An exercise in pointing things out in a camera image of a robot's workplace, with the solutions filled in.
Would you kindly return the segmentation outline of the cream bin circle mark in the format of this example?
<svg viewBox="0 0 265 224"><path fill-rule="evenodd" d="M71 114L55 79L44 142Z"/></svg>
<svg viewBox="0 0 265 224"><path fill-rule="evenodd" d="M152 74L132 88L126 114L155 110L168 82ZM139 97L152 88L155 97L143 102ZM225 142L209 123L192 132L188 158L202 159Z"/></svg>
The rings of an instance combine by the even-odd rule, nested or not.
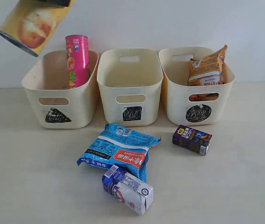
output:
<svg viewBox="0 0 265 224"><path fill-rule="evenodd" d="M164 74L161 99L168 119L177 125L209 125L221 119L235 75L223 67L221 85L188 86L188 62L213 53L206 47L189 46L162 49L158 53Z"/></svg>

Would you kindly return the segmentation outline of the yellow Lays chips can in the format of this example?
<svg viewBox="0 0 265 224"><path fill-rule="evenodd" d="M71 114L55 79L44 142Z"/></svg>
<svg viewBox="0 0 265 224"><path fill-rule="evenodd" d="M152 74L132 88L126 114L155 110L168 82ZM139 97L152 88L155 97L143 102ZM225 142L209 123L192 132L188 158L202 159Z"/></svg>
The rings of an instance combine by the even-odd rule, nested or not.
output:
<svg viewBox="0 0 265 224"><path fill-rule="evenodd" d="M0 36L38 57L73 5L43 7L32 0L20 0L0 25Z"/></svg>

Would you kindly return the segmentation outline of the purple juice carton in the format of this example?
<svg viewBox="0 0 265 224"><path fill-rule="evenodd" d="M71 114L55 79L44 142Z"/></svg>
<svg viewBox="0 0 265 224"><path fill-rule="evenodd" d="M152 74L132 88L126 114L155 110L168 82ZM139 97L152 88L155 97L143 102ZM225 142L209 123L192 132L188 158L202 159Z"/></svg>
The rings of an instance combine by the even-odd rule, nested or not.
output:
<svg viewBox="0 0 265 224"><path fill-rule="evenodd" d="M202 156L207 154L212 135L194 128L179 125L172 136L172 143Z"/></svg>

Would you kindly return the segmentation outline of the pink Lays chips can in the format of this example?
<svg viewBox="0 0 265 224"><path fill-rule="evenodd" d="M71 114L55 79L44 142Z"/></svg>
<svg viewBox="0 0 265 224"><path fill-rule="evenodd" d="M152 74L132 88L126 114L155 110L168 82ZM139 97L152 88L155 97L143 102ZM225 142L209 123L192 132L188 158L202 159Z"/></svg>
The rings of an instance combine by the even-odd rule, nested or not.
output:
<svg viewBox="0 0 265 224"><path fill-rule="evenodd" d="M90 78L88 37L69 35L65 41L69 88L73 89L84 85Z"/></svg>

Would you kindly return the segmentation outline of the blue noodle packet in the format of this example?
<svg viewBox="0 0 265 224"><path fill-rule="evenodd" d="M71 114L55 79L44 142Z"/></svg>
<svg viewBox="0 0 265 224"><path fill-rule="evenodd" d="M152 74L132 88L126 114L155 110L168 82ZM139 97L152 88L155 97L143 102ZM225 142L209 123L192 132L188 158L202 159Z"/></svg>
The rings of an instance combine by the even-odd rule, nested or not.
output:
<svg viewBox="0 0 265 224"><path fill-rule="evenodd" d="M149 149L160 141L158 137L116 123L107 124L95 141L78 158L77 165L86 163L107 170L112 165L117 165L141 181L147 182L146 163L149 160Z"/></svg>

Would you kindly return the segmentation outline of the orange noodle packet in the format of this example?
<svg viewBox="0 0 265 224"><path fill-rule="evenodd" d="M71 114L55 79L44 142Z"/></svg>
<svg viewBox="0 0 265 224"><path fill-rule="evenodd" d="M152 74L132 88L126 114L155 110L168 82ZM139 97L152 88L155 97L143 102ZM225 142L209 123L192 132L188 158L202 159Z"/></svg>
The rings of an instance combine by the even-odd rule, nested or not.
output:
<svg viewBox="0 0 265 224"><path fill-rule="evenodd" d="M199 61L193 58L188 62L189 77L188 86L209 86L223 84L223 64L225 61L226 50L224 45L221 49L205 56Z"/></svg>

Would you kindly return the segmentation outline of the blue white milk carton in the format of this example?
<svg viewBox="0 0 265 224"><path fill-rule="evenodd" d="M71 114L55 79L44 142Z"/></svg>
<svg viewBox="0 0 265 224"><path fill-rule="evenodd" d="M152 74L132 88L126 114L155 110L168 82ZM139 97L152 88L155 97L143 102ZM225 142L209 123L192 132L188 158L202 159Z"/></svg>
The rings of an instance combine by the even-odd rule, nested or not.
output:
<svg viewBox="0 0 265 224"><path fill-rule="evenodd" d="M146 213L154 201L154 188L113 165L102 177L103 189L138 215Z"/></svg>

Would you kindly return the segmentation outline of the cream bin triangle mark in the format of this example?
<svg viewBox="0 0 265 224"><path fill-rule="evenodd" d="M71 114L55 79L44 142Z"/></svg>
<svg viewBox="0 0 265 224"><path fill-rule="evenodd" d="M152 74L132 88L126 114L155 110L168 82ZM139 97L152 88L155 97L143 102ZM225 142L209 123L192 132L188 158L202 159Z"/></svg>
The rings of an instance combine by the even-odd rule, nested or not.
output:
<svg viewBox="0 0 265 224"><path fill-rule="evenodd" d="M68 88L66 52L44 55L21 84L41 126L48 129L78 129L93 119L99 101L97 84L99 54L89 51L91 77L86 84Z"/></svg>

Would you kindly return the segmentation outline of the cream bin square mark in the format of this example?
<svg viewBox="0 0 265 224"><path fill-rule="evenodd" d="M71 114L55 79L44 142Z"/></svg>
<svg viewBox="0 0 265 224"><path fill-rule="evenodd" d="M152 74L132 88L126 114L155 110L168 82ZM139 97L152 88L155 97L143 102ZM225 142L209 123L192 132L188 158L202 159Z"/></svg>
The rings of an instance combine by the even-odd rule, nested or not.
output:
<svg viewBox="0 0 265 224"><path fill-rule="evenodd" d="M122 126L156 121L163 72L150 49L113 49L102 53L97 72L105 119Z"/></svg>

